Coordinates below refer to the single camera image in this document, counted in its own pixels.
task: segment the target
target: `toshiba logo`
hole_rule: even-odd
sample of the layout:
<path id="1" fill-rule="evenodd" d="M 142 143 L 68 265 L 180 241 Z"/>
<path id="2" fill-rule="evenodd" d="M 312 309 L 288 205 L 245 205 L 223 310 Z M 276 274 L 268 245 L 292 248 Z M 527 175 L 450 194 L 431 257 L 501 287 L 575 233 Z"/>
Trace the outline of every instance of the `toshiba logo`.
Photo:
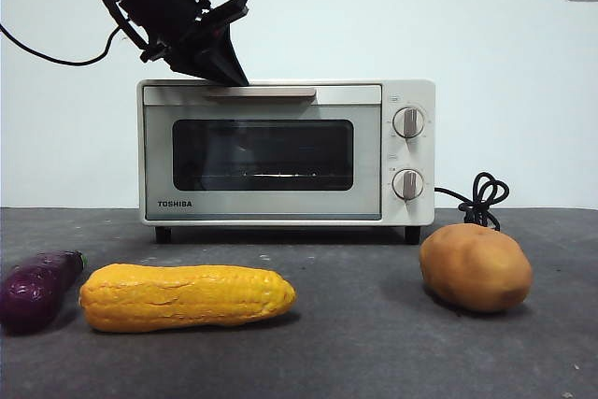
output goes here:
<path id="1" fill-rule="evenodd" d="M 191 201 L 185 200 L 159 201 L 158 207 L 193 207 L 193 204 Z"/>

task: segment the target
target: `gray table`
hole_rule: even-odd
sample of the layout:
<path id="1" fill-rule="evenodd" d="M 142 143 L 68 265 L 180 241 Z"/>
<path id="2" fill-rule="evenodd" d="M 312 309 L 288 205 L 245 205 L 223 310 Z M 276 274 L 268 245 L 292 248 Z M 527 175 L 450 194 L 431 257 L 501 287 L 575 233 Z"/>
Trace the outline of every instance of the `gray table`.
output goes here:
<path id="1" fill-rule="evenodd" d="M 159 246 L 134 210 L 4 209 L 4 269 L 50 249 L 81 250 L 90 265 L 48 330 L 2 337 L 0 396 L 597 398 L 598 211 L 495 213 L 527 253 L 534 285 L 523 305 L 480 316 L 426 293 L 419 247 L 401 231 L 175 229 Z M 439 210 L 423 237 L 462 219 Z M 101 334 L 77 289 L 114 262 L 271 268 L 298 300 L 239 328 Z"/>

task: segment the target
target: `purple eggplant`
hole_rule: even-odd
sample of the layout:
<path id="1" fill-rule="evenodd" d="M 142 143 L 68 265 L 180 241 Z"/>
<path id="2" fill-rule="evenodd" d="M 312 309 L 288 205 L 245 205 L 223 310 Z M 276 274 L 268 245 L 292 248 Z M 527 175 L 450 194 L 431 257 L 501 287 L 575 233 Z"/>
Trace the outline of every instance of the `purple eggplant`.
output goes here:
<path id="1" fill-rule="evenodd" d="M 42 252 L 13 267 L 0 286 L 0 323 L 9 332 L 40 331 L 58 315 L 64 294 L 83 271 L 78 251 Z"/>

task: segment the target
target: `oven door handle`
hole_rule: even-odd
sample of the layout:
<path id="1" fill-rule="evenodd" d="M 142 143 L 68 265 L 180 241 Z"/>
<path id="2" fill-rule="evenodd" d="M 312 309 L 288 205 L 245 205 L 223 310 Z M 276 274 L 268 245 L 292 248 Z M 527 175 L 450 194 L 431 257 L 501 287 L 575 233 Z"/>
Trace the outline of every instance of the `oven door handle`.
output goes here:
<path id="1" fill-rule="evenodd" d="M 210 100 L 266 100 L 266 101 L 297 101 L 313 102 L 316 99 L 316 88 L 280 88 L 248 86 L 236 87 L 210 87 L 202 90 L 202 96 Z"/>

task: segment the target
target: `white toaster oven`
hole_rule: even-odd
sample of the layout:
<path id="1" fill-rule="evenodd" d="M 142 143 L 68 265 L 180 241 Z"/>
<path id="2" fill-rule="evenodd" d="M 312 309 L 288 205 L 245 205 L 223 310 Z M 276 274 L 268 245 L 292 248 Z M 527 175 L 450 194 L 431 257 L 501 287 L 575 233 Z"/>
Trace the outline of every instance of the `white toaster oven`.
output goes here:
<path id="1" fill-rule="evenodd" d="M 138 85 L 139 204 L 175 226 L 405 226 L 434 220 L 426 80 Z"/>

